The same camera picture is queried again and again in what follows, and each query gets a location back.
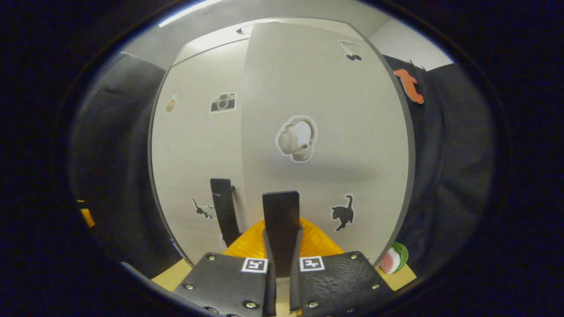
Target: yellow object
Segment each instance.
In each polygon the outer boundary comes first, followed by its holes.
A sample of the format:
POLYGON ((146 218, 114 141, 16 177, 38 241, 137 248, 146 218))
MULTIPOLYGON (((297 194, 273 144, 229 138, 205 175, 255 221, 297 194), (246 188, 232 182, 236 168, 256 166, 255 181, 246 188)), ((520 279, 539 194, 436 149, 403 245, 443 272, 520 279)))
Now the yellow object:
POLYGON ((89 228, 94 227, 94 225, 96 224, 94 222, 94 219, 92 219, 92 215, 90 214, 90 210, 84 208, 81 209, 80 212, 82 213, 82 216, 84 217, 84 220, 86 220, 86 223, 88 224, 89 228))
POLYGON ((396 290, 406 286, 407 283, 409 283, 412 280, 415 280, 417 278, 415 276, 415 273, 413 273, 413 271, 411 270, 411 268, 407 264, 404 265, 401 270, 399 270, 395 273, 392 273, 392 274, 384 273, 384 271, 382 271, 382 269, 380 267, 377 267, 376 271, 378 272, 378 274, 380 276, 382 276, 382 279, 384 280, 384 282, 386 282, 386 284, 393 291, 396 291, 396 290))
MULTIPOLYGON (((344 251, 313 223, 300 218, 303 228, 300 257, 333 256, 344 251)), ((243 258, 266 258, 265 241, 262 232, 265 222, 261 221, 249 228, 223 254, 243 258)))
POLYGON ((169 292, 172 292, 180 285, 180 282, 182 282, 190 271, 192 271, 192 267, 188 265, 185 259, 181 259, 163 273, 155 276, 152 281, 169 292))

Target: dark fabric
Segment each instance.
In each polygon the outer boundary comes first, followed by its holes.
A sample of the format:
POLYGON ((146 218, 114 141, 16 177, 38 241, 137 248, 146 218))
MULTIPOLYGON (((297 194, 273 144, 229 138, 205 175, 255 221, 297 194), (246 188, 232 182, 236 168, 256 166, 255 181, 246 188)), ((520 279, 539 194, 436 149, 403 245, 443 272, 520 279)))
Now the dark fabric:
POLYGON ((165 71, 122 52, 100 74, 74 120, 70 183, 90 209, 92 234, 107 254, 153 278, 181 259, 148 170, 149 119, 165 71))
POLYGON ((385 59, 393 70, 407 70, 424 97, 417 104, 406 95, 416 168, 396 241, 407 247, 415 274, 429 276, 471 237, 484 211, 494 172, 493 123, 487 103, 458 65, 425 71, 385 59))

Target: light fixture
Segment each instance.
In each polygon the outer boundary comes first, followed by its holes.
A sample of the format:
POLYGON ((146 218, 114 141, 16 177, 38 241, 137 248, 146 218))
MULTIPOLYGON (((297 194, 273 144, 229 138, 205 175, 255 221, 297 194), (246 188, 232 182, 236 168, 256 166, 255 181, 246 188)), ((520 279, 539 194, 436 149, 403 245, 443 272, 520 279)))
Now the light fixture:
POLYGON ((198 3, 198 4, 196 4, 196 5, 191 6, 191 7, 188 8, 188 9, 185 9, 185 10, 183 10, 183 11, 181 11, 181 12, 179 12, 179 13, 173 15, 173 16, 171 16, 170 18, 164 20, 163 22, 160 22, 158 25, 159 25, 159 27, 162 28, 162 27, 164 27, 165 25, 167 25, 167 24, 169 24, 169 23, 172 23, 172 22, 178 20, 178 19, 180 19, 181 17, 183 17, 183 16, 185 16, 185 15, 187 15, 187 14, 189 14, 189 13, 192 13, 192 12, 194 12, 194 11, 196 11, 196 10, 199 10, 199 9, 201 9, 201 8, 204 8, 204 7, 207 7, 207 6, 209 6, 209 5, 213 5, 214 3, 218 3, 218 2, 220 2, 220 1, 221 1, 221 0, 206 0, 206 1, 202 1, 202 2, 200 2, 200 3, 198 3))

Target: white wall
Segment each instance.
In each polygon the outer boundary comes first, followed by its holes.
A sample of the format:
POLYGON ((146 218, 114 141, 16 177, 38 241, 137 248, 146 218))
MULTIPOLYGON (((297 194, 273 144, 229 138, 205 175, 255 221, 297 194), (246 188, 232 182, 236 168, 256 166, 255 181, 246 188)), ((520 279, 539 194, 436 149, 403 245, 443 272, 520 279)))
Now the white wall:
POLYGON ((380 53, 403 61, 411 61, 426 70, 452 64, 453 61, 435 44, 395 19, 378 29, 370 41, 380 53))
POLYGON ((234 24, 268 17, 318 17, 350 23, 370 36, 390 17, 356 0, 223 0, 169 25, 155 25, 123 50, 169 69, 188 42, 234 24))

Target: orange plastic object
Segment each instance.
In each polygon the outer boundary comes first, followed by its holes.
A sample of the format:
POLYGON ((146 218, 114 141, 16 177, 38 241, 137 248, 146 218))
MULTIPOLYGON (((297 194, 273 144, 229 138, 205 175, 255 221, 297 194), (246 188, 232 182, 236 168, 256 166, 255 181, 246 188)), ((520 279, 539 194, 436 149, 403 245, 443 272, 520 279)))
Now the orange plastic object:
MULTIPOLYGON (((300 218, 303 228, 302 244, 299 249, 300 257, 333 256, 344 251, 331 240, 321 229, 313 223, 300 218)), ((261 221, 249 228, 223 254, 242 258, 266 258, 265 241, 262 231, 265 222, 261 221)))

